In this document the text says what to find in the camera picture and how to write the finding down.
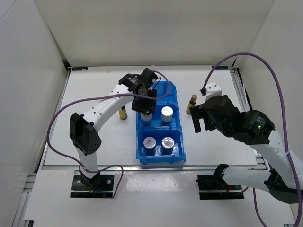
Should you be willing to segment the white bead jar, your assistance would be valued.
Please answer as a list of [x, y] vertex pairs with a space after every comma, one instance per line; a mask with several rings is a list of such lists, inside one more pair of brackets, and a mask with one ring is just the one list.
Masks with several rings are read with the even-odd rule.
[[151, 124], [151, 122], [152, 122], [152, 113], [149, 113], [149, 114], [141, 113], [140, 116], [141, 116], [142, 125], [147, 126], [147, 125]]
[[170, 106], [165, 106], [161, 110], [161, 124], [164, 126], [170, 125], [173, 117], [173, 109]]

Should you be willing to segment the sauce jar white lid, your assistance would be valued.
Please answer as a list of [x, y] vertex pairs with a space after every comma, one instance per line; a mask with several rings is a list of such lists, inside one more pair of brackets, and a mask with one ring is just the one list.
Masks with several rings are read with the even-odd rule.
[[147, 156], [153, 156], [156, 152], [156, 139], [154, 137], [146, 137], [143, 140], [144, 153]]
[[161, 152], [163, 155], [171, 155], [173, 148], [175, 146], [175, 141], [172, 137], [165, 137], [161, 142]]

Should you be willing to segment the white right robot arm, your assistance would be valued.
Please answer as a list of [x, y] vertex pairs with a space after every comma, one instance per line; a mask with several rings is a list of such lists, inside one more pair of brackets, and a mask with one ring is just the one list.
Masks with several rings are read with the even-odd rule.
[[295, 204], [303, 200], [303, 163], [284, 148], [280, 134], [262, 112], [240, 112], [227, 95], [213, 96], [205, 103], [190, 108], [196, 133], [218, 130], [227, 138], [242, 142], [260, 153], [271, 165], [267, 171], [238, 169], [220, 164], [213, 173], [213, 185], [243, 185], [268, 192], [277, 200]]

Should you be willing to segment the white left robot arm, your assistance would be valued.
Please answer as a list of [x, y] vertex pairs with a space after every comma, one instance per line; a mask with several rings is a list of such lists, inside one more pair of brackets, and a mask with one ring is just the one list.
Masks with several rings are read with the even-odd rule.
[[125, 104], [131, 103], [132, 110], [150, 116], [156, 110], [157, 90], [153, 89], [158, 76], [145, 68], [141, 74], [126, 74], [109, 93], [82, 114], [70, 117], [70, 138], [79, 154], [81, 182], [88, 189], [101, 187], [96, 151], [101, 146], [98, 132], [102, 126]]

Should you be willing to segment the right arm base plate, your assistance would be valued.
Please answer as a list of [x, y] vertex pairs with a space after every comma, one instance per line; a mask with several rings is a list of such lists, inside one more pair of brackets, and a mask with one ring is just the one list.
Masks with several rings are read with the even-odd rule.
[[244, 189], [240, 185], [228, 185], [212, 175], [198, 175], [200, 200], [242, 200]]

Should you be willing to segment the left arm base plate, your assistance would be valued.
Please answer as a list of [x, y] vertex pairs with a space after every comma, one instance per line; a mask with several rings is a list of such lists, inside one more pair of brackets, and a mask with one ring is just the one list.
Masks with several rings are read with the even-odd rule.
[[85, 180], [84, 177], [75, 171], [71, 183], [71, 198], [100, 198], [108, 199], [114, 195], [114, 174], [97, 174], [93, 180]]

